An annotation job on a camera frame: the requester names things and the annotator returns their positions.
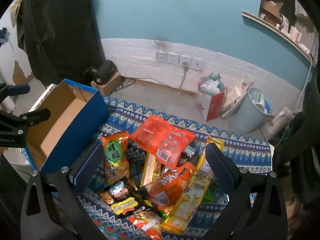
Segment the bolt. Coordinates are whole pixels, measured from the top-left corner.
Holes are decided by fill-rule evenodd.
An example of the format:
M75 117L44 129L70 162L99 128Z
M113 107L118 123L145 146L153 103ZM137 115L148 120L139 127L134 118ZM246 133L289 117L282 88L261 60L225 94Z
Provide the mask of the bolt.
M248 172L248 170L245 167L240 167L239 171L243 174L246 174Z
M273 178L275 178L275 177L277 176L277 174L276 174L274 171L270 171L269 174L270 174L270 176L273 177Z
M61 172L62 173L66 173L68 171L69 171L69 168L67 166L64 166L64 167L61 168Z
M31 172L32 177L35 177L39 174L39 171L35 170L33 172Z

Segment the trash can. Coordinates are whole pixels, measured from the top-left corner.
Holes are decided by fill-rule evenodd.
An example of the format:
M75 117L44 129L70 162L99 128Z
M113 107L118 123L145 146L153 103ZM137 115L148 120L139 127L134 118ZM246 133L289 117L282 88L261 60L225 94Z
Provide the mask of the trash can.
M250 100L249 95L258 95L262 93L264 96L264 101L268 104L269 110L265 114L263 111L258 109L253 102ZM238 112L236 113L235 126L236 128L243 133L250 133L253 130L260 127L267 116L273 113L273 104L271 99L262 92L260 89L251 87L248 90L247 95L245 96L244 102L240 106Z

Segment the teal wall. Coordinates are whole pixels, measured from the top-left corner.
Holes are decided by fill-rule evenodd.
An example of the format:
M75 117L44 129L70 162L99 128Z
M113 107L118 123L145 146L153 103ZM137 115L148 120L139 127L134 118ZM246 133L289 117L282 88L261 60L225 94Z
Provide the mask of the teal wall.
M255 64L302 89L309 62L266 27L260 0L94 0L100 37L188 44Z

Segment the brick wallpaper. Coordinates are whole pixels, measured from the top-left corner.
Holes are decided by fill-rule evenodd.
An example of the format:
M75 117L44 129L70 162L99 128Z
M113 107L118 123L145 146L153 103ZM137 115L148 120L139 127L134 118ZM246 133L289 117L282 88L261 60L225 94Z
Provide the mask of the brick wallpaper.
M219 72L226 86L232 88L246 74L254 80L253 86L263 90L274 104L274 114L287 106L294 109L301 91L296 87L256 65L203 48L167 41L141 39L102 39L106 59L115 62L119 72L125 77L144 78L146 81L162 82L179 88L183 68L156 61L156 51L167 51L190 57L201 58L201 69L189 68L182 89L196 92L199 78L211 72ZM302 108L302 100L297 109Z

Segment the electrical outlet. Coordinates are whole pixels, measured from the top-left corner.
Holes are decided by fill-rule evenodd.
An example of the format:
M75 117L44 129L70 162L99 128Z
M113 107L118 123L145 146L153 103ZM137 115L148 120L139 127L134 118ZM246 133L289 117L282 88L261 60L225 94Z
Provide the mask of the electrical outlet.
M191 68L202 69L203 60L198 57L193 57L191 61Z
M183 62L187 62L188 63L188 67L191 66L191 57L186 56L186 55L180 55L180 59L179 59L179 65L182 66Z
M167 63L173 64L173 65L179 65L179 54L168 52Z
M156 52L156 60L158 62L167 62L168 53L164 51L157 51Z

